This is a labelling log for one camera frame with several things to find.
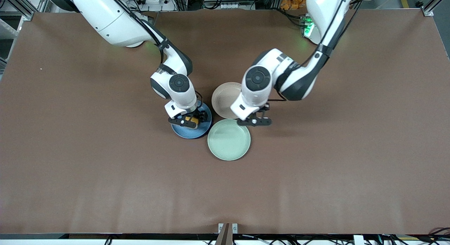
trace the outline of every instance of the green plate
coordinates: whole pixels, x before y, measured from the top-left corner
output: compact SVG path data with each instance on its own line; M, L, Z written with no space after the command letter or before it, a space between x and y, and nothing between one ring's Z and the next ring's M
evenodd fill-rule
M224 161L241 158L250 147L250 132L238 126L236 120L215 123L208 134L208 146L212 154Z

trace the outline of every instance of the blue plate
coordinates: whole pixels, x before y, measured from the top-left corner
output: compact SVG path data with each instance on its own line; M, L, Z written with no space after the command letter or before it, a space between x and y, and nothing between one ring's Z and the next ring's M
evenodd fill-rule
M202 123L199 123L196 129L182 127L179 125L172 125L173 131L178 136L180 136L181 138L185 138L185 139L196 139L196 138L203 136L209 130L209 128L211 127L211 124L212 124L211 110L205 103L203 103L203 105L201 107L199 107L198 110L199 111L206 110L206 114L208 114L208 120L206 120Z

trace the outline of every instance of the brown tabletop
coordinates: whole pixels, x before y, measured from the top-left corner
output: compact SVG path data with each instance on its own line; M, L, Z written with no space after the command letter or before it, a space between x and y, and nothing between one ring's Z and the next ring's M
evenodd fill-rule
M208 105L258 54L314 46L274 11L162 13ZM0 232L428 233L450 226L450 63L420 10L360 11L311 95L224 162L167 123L150 43L37 13L0 83Z

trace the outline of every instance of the table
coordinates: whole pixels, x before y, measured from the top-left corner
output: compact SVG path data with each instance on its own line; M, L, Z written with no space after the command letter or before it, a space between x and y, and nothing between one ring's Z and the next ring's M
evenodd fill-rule
M314 49L274 11L161 13L156 27L210 107L262 51L302 62ZM149 84L158 64L152 44L109 45L80 14L24 23L0 83L0 232L450 226L450 63L419 9L361 10L310 96L273 103L235 162L172 132Z

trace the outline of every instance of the white robotic arm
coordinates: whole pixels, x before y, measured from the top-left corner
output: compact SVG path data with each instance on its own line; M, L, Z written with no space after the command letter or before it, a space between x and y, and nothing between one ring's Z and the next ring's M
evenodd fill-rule
M79 11L88 23L109 43L136 47L144 41L154 43L167 59L150 77L153 90L170 100L165 109L169 122L190 128L206 119L197 110L197 97L188 75L192 61L151 23L139 19L120 0L52 0L63 9Z
M351 0L307 0L310 16L317 26L321 42L306 66L283 54L278 49L261 53L245 72L242 90L231 110L239 117L238 124L270 125L264 113L269 110L272 88L289 101L302 100L311 92L317 74L325 65L344 30L344 15Z

